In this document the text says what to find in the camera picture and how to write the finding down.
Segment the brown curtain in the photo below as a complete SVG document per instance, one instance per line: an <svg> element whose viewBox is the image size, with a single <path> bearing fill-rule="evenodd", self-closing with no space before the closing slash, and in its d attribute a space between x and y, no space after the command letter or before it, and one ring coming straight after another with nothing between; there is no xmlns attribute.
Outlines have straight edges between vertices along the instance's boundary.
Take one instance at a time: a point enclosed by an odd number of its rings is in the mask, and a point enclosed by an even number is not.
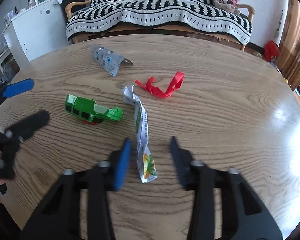
<svg viewBox="0 0 300 240"><path fill-rule="evenodd" d="M275 64L292 90L300 85L300 2L289 0Z"/></svg>

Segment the white fruit sachet wrapper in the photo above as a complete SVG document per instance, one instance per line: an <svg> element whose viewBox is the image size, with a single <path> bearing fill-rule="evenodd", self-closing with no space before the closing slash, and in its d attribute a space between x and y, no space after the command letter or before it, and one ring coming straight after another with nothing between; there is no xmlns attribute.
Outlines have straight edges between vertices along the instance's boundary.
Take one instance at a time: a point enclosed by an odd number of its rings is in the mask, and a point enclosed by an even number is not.
<svg viewBox="0 0 300 240"><path fill-rule="evenodd" d="M134 85L126 86L123 90L123 101L134 106L134 125L136 130L136 161L142 183L149 183L157 178L154 158L148 148L148 115L140 100L134 94Z"/></svg>

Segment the blue white blister wrapper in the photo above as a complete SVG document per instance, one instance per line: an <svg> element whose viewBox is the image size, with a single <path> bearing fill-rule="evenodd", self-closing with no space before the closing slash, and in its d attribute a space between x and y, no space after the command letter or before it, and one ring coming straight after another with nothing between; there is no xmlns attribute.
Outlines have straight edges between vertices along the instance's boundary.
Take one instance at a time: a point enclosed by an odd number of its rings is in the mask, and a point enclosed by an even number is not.
<svg viewBox="0 0 300 240"><path fill-rule="evenodd" d="M121 65L132 66L134 64L124 56L103 46L94 45L91 47L91 51L93 59L112 77L117 76Z"/></svg>

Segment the wooden sofa bench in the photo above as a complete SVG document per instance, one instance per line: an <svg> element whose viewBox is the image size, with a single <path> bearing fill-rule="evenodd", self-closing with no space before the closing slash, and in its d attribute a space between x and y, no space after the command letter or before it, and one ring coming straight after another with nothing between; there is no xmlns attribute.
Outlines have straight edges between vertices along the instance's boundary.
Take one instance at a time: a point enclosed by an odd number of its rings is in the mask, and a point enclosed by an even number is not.
<svg viewBox="0 0 300 240"><path fill-rule="evenodd" d="M102 2L76 13L72 8L87 2L72 2L65 7L68 18L66 36L75 43L125 32L173 32L199 34L239 44L244 50L252 35L255 9L239 4L248 15L235 15L195 0L121 0Z"/></svg>

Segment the black white striped blanket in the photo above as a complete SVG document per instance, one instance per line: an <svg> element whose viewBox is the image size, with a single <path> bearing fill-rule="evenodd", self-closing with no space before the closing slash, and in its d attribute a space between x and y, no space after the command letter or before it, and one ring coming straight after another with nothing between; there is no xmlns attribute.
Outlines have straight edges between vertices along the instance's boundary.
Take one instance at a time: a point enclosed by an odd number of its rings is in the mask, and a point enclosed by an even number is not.
<svg viewBox="0 0 300 240"><path fill-rule="evenodd" d="M205 33L228 34L242 45L253 31L250 20L215 7L213 0L91 0L89 9L70 17L65 33L71 39L108 31L120 22L142 27L180 22Z"/></svg>

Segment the green toy car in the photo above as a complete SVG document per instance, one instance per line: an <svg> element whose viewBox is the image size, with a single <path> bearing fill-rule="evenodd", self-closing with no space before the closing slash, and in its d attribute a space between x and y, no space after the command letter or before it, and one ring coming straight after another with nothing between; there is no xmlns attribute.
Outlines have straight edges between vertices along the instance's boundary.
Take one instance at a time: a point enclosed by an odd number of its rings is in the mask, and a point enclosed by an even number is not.
<svg viewBox="0 0 300 240"><path fill-rule="evenodd" d="M95 100L68 94L65 110L87 124L101 124L104 121L121 121L124 112L121 108L108 108L98 105Z"/></svg>

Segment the red bag on floor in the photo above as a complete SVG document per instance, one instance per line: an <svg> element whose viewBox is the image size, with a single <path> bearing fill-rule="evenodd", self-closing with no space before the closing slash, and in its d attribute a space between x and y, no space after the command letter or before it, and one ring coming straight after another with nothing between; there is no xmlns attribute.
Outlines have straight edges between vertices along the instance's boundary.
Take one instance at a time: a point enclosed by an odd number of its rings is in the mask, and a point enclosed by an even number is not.
<svg viewBox="0 0 300 240"><path fill-rule="evenodd" d="M269 41L264 46L264 58L268 62L275 61L280 54L279 46L274 41Z"/></svg>

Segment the white cabinet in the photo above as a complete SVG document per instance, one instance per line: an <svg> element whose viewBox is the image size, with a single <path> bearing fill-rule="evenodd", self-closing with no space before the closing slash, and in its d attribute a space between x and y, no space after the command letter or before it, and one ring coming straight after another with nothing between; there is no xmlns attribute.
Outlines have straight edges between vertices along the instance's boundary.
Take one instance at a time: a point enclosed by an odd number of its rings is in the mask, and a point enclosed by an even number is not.
<svg viewBox="0 0 300 240"><path fill-rule="evenodd" d="M19 68L30 61L71 45L65 33L66 19L57 0L46 0L20 12L3 31Z"/></svg>

